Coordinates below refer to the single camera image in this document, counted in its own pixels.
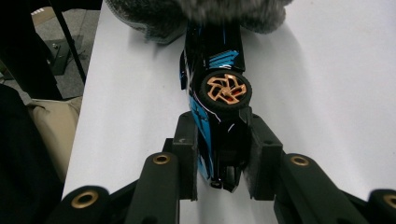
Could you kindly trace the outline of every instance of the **toy car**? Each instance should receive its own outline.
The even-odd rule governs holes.
[[[189,22],[180,57],[181,89],[198,127],[198,169],[210,185],[233,192],[250,149],[252,89],[242,76],[238,22]]]

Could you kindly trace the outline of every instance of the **black plastic part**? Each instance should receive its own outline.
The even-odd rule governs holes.
[[[367,205],[373,214],[371,223],[396,223],[396,190],[374,190]]]
[[[178,158],[180,171],[180,199],[197,200],[197,146],[198,130],[191,112],[178,118],[172,153]]]
[[[137,186],[137,181],[117,190],[110,195],[111,205],[111,224],[124,223],[129,205],[134,197],[134,190]]]
[[[285,155],[280,176],[303,223],[368,223],[312,159]]]
[[[244,176],[250,198],[272,201],[275,197],[273,184],[283,155],[282,143],[257,115],[251,121],[251,147]]]
[[[169,152],[149,156],[134,191],[125,223],[178,223],[178,189],[177,157]]]
[[[76,208],[72,202],[85,192],[96,192],[97,200],[91,205]],[[106,189],[86,186],[75,189],[62,200],[47,219],[46,224],[107,224],[110,222],[110,196]]]

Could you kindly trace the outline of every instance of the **gray fabric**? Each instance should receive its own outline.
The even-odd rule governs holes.
[[[169,44],[184,34],[186,18],[173,0],[106,0],[121,21],[143,32],[147,40]]]
[[[186,20],[201,24],[239,20],[250,31],[268,34],[285,20],[291,0],[106,0],[121,21],[147,40],[169,44],[185,31]]]

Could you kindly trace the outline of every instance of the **floor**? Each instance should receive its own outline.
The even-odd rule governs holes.
[[[78,54],[85,73],[88,73],[99,15],[100,11],[83,9],[71,9],[64,13],[64,19],[66,20],[71,35],[82,36],[81,48],[78,50]],[[64,33],[56,18],[51,18],[36,25],[35,30],[43,40],[64,38]],[[56,76],[55,78],[63,98],[70,98],[83,94],[84,85],[79,77],[76,63],[72,58],[69,59],[64,75]],[[15,80],[6,80],[4,84],[16,89],[26,104],[31,101],[29,95],[21,90]]]

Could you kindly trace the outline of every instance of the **white table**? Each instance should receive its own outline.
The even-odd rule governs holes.
[[[340,189],[363,199],[396,189],[396,2],[296,0],[287,12],[269,35],[242,31],[254,113]],[[189,109],[183,45],[145,42],[103,5],[64,195],[120,189],[173,137]],[[230,194],[198,180],[199,201],[181,203],[181,223],[276,223],[273,203],[251,201],[244,182]]]

